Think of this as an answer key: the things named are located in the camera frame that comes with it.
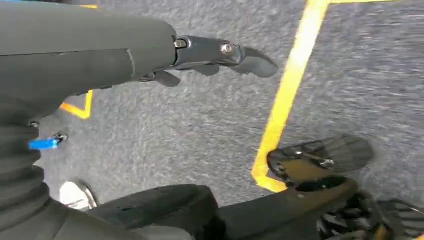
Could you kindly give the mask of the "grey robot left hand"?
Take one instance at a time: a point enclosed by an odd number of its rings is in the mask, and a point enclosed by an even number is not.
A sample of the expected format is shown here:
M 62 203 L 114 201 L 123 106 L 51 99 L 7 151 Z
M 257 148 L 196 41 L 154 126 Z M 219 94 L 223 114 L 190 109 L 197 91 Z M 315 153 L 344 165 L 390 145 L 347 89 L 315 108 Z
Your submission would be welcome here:
M 66 98 L 129 82 L 170 87 L 170 70 L 220 67 L 269 78 L 277 64 L 227 40 L 178 35 L 167 22 L 68 4 L 0 3 L 0 237 L 3 240 L 189 240 L 183 230 L 133 232 L 55 201 L 35 166 L 31 122 Z

